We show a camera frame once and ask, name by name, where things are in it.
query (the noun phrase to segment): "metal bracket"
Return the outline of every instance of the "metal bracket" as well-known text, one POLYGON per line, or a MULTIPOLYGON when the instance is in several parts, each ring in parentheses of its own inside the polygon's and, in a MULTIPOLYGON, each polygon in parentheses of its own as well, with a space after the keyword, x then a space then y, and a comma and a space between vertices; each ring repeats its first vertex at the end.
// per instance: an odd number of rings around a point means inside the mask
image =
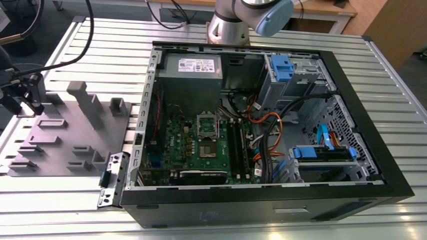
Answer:
POLYGON ((98 194, 97 208, 121 208, 120 199, 125 185, 129 156, 130 154, 126 152, 120 152, 109 156, 106 169, 98 180, 98 185, 102 189, 98 194))

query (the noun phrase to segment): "white label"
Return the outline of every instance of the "white label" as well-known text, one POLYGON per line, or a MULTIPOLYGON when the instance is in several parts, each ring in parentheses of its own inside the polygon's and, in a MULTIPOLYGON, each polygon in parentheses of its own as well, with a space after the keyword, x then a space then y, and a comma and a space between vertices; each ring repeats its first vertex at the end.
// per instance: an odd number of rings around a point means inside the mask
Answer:
POLYGON ((262 175, 262 170, 254 168, 253 175, 260 177, 262 175))
POLYGON ((214 73, 214 64, 212 59, 181 58, 177 65, 178 72, 214 73))
POLYGON ((253 108, 256 108, 256 110, 261 109, 261 105, 258 105, 256 102, 253 102, 253 108))

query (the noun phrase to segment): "wire bundle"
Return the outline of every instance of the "wire bundle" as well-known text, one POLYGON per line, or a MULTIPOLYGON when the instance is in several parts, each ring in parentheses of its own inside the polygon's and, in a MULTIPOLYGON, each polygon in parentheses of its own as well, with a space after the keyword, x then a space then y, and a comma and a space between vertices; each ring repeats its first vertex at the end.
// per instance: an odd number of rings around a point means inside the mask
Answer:
POLYGON ((222 105, 217 105, 217 110, 229 118, 237 118, 238 116, 236 114, 233 114, 226 107, 224 107, 222 105))
MULTIPOLYGON (((305 102, 308 99, 328 99, 332 97, 330 93, 321 93, 321 94, 310 94, 306 96, 300 96, 294 100, 292 100, 286 106, 281 109, 278 115, 278 118, 281 119, 288 112, 297 106, 300 103, 305 102)), ((262 183, 270 183, 273 181, 273 163, 270 159, 270 150, 268 148, 268 136, 269 133, 272 132, 273 128, 276 125, 276 121, 269 123, 269 126, 266 128, 266 131, 262 134, 261 140, 258 141, 257 148, 258 148, 258 154, 260 154, 260 159, 262 162, 262 174, 261 174, 261 182, 262 183)))
MULTIPOLYGON (((278 145, 278 142, 280 142, 280 139, 281 139, 281 134, 282 134, 281 118, 280 118, 280 116, 278 116, 277 113, 274 113, 274 112, 268 112, 260 119, 252 119, 252 117, 250 117, 250 109, 252 109, 253 104, 254 104, 254 102, 256 102, 256 98, 257 98, 257 96, 254 95, 254 96, 253 96, 252 104, 248 106, 248 108, 246 108, 246 110, 245 110, 245 112, 246 112, 246 118, 248 118, 248 120, 249 120, 253 124, 261 124, 269 117, 274 117, 274 118, 276 118, 276 121, 278 122, 278 126, 280 126, 280 128, 278 128, 278 136, 277 136, 277 138, 276 138, 276 140, 274 140, 273 145, 272 145, 270 147, 268 147, 268 151, 269 151, 270 156, 284 156, 282 153, 280 153, 280 152, 273 152, 274 149, 276 149, 276 147, 277 147, 277 145, 278 145)), ((256 162, 256 161, 260 160, 260 159, 261 159, 261 154, 257 153, 257 154, 254 155, 254 157, 253 157, 252 160, 253 160, 253 162, 256 162)))
POLYGON ((185 115, 184 115, 184 112, 182 112, 182 110, 181 110, 181 106, 180 106, 180 105, 173 104, 173 103, 169 103, 169 104, 166 105, 166 107, 176 107, 177 110, 178 110, 178 112, 180 112, 180 114, 181 114, 181 115, 177 115, 177 117, 181 117, 182 119, 185 118, 185 115))
MULTIPOLYGON (((237 106, 236 106, 236 104, 234 104, 234 102, 233 102, 233 94, 234 93, 253 93, 253 90, 250 90, 250 89, 244 89, 244 88, 233 88, 233 89, 230 89, 229 90, 229 92, 228 92, 228 94, 226 94, 226 100, 228 100, 228 103, 229 103, 229 106, 230 106, 230 108, 232 108, 232 110, 233 110, 233 112, 236 113, 236 115, 240 117, 240 118, 244 118, 245 116, 244 116, 244 114, 246 114, 248 113, 248 109, 245 109, 245 111, 240 111, 238 110, 238 108, 237 108, 237 106)), ((252 94, 248 98, 246 98, 246 100, 245 100, 245 103, 248 104, 249 103, 249 100, 250 100, 250 98, 254 96, 254 94, 252 94)))
MULTIPOLYGON (((330 138, 330 140, 332 140, 332 145, 333 145, 334 147, 341 146, 340 141, 338 141, 338 138, 337 138, 334 132, 329 132, 329 133, 328 133, 328 137, 330 138)), ((320 140, 320 144, 321 144, 321 145, 324 144, 324 138, 322 138, 322 137, 321 137, 321 140, 320 140)))

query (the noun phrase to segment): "metal workbench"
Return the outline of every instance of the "metal workbench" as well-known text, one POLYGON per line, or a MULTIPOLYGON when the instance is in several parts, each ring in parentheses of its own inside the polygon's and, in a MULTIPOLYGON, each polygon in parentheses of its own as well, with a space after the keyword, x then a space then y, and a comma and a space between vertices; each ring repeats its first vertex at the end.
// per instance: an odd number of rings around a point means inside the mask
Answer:
MULTIPOLYGON (((73 22, 48 65, 76 57, 85 45, 89 21, 73 22)), ((78 63, 44 73, 45 88, 72 99, 69 81, 85 81, 98 100, 124 98, 132 118, 124 150, 130 151, 133 127, 152 41, 205 42, 205 26, 173 31, 154 22, 94 20, 94 36, 78 63)), ((254 46, 332 51, 369 117, 394 157, 414 196, 381 205, 337 222, 142 229, 124 210, 96 210, 97 177, 0 177, 0 236, 114 239, 412 239, 427 236, 427 114, 377 48, 357 36, 281 31, 254 46)), ((34 119, 12 118, 0 137, 0 171, 6 171, 34 119)))

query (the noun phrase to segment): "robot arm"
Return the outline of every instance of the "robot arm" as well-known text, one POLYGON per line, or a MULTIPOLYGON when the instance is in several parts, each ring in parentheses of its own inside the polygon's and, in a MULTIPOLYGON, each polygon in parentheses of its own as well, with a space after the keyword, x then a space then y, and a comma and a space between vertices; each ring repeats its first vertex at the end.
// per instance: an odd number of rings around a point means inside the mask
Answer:
POLYGON ((284 27, 292 12, 290 0, 216 0, 208 40, 213 44, 244 45, 249 40, 248 27, 269 37, 284 27))
POLYGON ((41 101, 44 100, 45 85, 40 72, 29 77, 13 77, 18 70, 13 67, 10 58, 0 46, 0 105, 13 114, 20 115, 22 102, 32 110, 33 115, 20 117, 33 117, 44 111, 41 101))

